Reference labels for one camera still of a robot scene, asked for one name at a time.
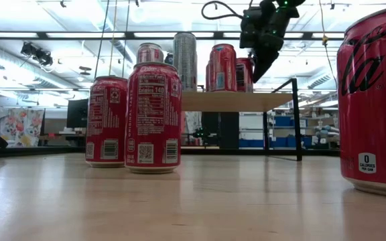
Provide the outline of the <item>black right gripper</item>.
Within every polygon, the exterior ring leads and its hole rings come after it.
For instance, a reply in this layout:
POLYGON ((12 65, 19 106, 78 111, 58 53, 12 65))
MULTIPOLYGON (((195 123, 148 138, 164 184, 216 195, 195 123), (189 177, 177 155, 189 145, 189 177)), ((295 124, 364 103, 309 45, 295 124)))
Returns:
POLYGON ((288 23, 290 19, 298 17, 297 9, 261 9, 260 16, 254 21, 255 37, 253 49, 269 48, 273 50, 255 52, 254 83, 259 81, 278 58, 278 51, 283 45, 283 38, 288 23))

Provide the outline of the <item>red Coke Zero can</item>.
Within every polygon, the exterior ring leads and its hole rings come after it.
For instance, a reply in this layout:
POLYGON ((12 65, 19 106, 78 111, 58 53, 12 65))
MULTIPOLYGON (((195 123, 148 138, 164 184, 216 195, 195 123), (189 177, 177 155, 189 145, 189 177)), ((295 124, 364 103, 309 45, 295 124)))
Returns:
POLYGON ((238 92, 253 92, 253 62, 251 58, 237 58, 236 77, 238 92))
POLYGON ((386 195, 386 9, 346 29, 337 76, 341 174, 386 195))

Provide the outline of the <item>tall silver can black lid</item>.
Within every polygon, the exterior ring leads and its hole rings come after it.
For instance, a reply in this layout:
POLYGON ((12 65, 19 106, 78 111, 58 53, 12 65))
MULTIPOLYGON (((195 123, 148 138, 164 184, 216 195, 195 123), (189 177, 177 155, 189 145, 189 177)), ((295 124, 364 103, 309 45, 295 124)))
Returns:
POLYGON ((174 36, 174 66, 182 82, 182 90, 197 91, 196 37, 190 32, 179 32, 174 36))

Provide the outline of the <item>silver Diet Coke can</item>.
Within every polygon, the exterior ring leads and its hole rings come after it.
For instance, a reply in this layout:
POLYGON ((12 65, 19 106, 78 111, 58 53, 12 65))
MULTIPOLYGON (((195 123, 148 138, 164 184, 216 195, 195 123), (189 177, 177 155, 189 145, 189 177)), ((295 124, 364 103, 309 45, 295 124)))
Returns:
POLYGON ((163 62, 164 53, 158 44, 142 43, 137 51, 137 63, 142 62, 163 62))

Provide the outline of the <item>wooden shelf black metal legs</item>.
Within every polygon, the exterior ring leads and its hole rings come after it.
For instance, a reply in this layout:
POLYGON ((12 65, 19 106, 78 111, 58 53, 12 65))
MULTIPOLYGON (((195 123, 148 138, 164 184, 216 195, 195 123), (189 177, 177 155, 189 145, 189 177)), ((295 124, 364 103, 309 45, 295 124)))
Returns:
POLYGON ((270 93, 186 92, 182 95, 182 110, 188 112, 260 112, 263 114, 263 154, 266 156, 294 155, 297 162, 303 159, 298 80, 296 78, 290 78, 270 93), (296 148, 294 150, 271 150, 267 113, 289 101, 293 102, 296 148))

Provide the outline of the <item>black cabinet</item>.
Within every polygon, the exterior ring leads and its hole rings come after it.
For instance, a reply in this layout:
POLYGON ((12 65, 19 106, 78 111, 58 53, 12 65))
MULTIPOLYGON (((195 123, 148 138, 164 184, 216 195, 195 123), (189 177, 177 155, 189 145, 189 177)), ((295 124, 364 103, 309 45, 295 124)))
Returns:
POLYGON ((239 148, 238 112, 203 112, 202 128, 208 134, 204 139, 207 145, 220 149, 239 148))

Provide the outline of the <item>white patterned cloth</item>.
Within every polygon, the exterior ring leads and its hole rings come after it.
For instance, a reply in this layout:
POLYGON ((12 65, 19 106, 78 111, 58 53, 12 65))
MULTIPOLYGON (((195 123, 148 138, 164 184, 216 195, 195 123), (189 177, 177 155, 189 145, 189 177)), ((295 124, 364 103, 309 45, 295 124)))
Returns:
POLYGON ((184 132, 193 134, 202 126, 202 113, 197 111, 184 112, 184 132))

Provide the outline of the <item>white blue clutter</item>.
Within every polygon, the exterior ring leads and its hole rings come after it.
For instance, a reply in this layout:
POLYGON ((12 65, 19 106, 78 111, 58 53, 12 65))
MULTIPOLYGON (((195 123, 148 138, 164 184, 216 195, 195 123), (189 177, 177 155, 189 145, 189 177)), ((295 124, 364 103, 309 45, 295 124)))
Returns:
POLYGON ((330 125, 315 126, 315 136, 318 139, 318 143, 338 143, 340 141, 340 130, 330 125))

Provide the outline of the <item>black monitor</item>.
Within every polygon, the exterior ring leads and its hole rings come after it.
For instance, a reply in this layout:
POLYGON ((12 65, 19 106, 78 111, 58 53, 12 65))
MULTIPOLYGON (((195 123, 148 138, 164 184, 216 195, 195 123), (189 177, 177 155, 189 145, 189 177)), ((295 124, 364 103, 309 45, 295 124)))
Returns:
POLYGON ((68 128, 86 128, 88 117, 88 99, 69 100, 67 108, 68 128))

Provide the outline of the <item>black ceiling spotlight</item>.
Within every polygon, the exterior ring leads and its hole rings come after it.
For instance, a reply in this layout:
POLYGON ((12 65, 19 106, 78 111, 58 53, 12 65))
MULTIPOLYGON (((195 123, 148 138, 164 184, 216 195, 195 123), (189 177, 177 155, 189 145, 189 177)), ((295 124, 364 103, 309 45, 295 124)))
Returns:
POLYGON ((51 52, 39 48, 31 42, 24 42, 20 53, 29 59, 37 61, 41 66, 48 67, 53 64, 51 52))

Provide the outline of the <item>floral cloth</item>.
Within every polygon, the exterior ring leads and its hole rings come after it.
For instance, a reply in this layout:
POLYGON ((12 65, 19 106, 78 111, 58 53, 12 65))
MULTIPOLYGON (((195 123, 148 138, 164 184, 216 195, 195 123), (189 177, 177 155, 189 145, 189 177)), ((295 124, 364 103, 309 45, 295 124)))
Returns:
POLYGON ((0 137, 9 148, 37 147, 44 109, 0 107, 0 137))

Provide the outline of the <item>black extrusion table frame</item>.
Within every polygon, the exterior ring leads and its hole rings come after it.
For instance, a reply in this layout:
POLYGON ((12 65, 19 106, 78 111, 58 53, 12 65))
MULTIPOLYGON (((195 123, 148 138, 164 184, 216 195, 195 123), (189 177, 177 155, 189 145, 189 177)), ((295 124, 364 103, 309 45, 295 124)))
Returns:
MULTIPOLYGON (((0 157, 16 157, 28 155, 54 155, 62 153, 85 153, 84 147, 24 147, 0 149, 0 157)), ((269 155, 293 156, 296 150, 263 150, 263 149, 182 149, 183 155, 269 155)), ((303 150, 305 156, 339 157, 339 150, 303 150)))

